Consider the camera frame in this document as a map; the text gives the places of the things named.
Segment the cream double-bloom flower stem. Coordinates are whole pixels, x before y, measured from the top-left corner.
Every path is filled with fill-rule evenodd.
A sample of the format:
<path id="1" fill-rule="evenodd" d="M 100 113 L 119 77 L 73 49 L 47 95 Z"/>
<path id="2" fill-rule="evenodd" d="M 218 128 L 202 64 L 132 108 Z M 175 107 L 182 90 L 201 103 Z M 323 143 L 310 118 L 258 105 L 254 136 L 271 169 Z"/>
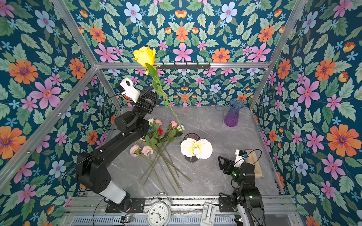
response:
<path id="1" fill-rule="evenodd" d="M 194 154 L 199 159 L 208 159 L 213 153 L 212 144 L 206 139 L 200 139 L 195 144 Z"/>

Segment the yellow rose stem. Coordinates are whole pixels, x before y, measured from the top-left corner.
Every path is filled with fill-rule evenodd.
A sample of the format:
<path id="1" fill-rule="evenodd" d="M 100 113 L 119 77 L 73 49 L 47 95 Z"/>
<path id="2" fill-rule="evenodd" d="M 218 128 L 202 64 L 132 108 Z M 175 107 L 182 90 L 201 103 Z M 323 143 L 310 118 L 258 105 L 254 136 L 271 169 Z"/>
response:
<path id="1" fill-rule="evenodd" d="M 146 71 L 148 71 L 148 75 L 152 77 L 152 86 L 155 92 L 163 99 L 164 106 L 168 107 L 173 115 L 176 118 L 178 125 L 180 126 L 181 132 L 186 135 L 184 127 L 181 125 L 181 122 L 174 112 L 173 108 L 170 105 L 170 101 L 168 99 L 167 94 L 164 92 L 161 81 L 158 77 L 157 66 L 155 66 L 155 59 L 156 59 L 156 50 L 151 49 L 150 47 L 141 47 L 138 50 L 133 52 L 133 60 L 135 60 L 138 64 L 143 66 Z"/>

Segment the dark pink ribbed glass vase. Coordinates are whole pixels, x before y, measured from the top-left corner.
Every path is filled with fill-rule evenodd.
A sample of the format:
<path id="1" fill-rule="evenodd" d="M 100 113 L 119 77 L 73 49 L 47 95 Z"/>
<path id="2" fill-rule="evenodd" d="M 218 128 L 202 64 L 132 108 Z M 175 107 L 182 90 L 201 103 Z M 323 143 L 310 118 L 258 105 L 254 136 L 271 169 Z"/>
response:
<path id="1" fill-rule="evenodd" d="M 190 163 L 195 163 L 198 158 L 194 154 L 195 144 L 200 140 L 200 136 L 196 133 L 187 134 L 181 145 L 181 153 L 185 156 L 185 159 Z"/>

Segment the pink rose stem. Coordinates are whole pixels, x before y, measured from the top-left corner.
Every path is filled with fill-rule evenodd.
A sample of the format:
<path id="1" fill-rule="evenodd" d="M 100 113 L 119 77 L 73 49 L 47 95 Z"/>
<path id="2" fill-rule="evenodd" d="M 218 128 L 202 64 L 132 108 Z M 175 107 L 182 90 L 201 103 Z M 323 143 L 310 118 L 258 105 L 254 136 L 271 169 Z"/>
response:
<path id="1" fill-rule="evenodd" d="M 170 122 L 164 130 L 161 128 L 162 122 L 160 120 L 150 119 L 149 123 L 150 127 L 148 132 L 140 139 L 143 145 L 140 151 L 141 157 L 147 158 L 152 155 L 155 156 L 155 158 L 150 161 L 152 170 L 155 170 L 155 164 L 159 159 L 163 160 L 173 180 L 176 182 L 181 173 L 174 165 L 167 148 L 183 133 L 175 121 Z"/>

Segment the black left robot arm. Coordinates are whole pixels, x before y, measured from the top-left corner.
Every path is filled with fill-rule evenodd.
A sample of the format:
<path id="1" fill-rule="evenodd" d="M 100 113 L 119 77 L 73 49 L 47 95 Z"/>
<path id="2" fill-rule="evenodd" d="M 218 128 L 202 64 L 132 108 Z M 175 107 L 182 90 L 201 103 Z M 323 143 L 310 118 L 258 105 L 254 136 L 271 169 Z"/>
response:
<path id="1" fill-rule="evenodd" d="M 128 146 L 147 134 L 150 123 L 144 117 L 152 113 L 158 98 L 153 87 L 144 89 L 133 110 L 115 118 L 114 123 L 120 133 L 91 154 L 81 153 L 77 157 L 77 181 L 106 198 L 107 203 L 119 212 L 130 209 L 131 196 L 112 181 L 107 168 Z"/>

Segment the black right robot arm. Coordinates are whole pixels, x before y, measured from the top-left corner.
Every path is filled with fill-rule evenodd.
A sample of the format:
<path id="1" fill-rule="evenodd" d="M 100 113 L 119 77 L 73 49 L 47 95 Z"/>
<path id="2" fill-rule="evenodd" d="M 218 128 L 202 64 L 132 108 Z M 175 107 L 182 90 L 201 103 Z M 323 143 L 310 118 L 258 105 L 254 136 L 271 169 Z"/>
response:
<path id="1" fill-rule="evenodd" d="M 237 220 L 243 226 L 265 226 L 265 208 L 259 189 L 255 185 L 255 166 L 242 163 L 240 166 L 224 157 L 218 157 L 219 169 L 232 177 L 231 195 L 219 193 L 220 212 L 237 211 Z"/>

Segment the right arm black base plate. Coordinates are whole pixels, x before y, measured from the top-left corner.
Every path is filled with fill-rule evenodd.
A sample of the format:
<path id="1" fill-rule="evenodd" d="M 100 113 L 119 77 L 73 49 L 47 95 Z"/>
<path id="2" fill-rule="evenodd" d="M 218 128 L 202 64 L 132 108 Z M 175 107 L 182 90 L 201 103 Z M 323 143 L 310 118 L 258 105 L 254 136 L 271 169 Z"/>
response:
<path id="1" fill-rule="evenodd" d="M 232 205 L 232 199 L 230 197 L 226 197 L 226 196 L 220 196 L 218 198 L 218 202 L 219 202 L 219 211 L 221 213 L 237 213 L 238 210 L 236 207 L 233 207 Z"/>

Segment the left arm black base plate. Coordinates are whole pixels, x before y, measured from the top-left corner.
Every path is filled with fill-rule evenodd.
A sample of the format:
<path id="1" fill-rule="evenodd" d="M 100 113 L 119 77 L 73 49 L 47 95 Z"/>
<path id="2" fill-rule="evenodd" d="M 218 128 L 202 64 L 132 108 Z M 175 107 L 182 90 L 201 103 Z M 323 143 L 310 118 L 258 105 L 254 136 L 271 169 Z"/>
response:
<path id="1" fill-rule="evenodd" d="M 126 198 L 119 204 L 106 200 L 106 213 L 142 213 L 145 207 L 145 198 Z"/>

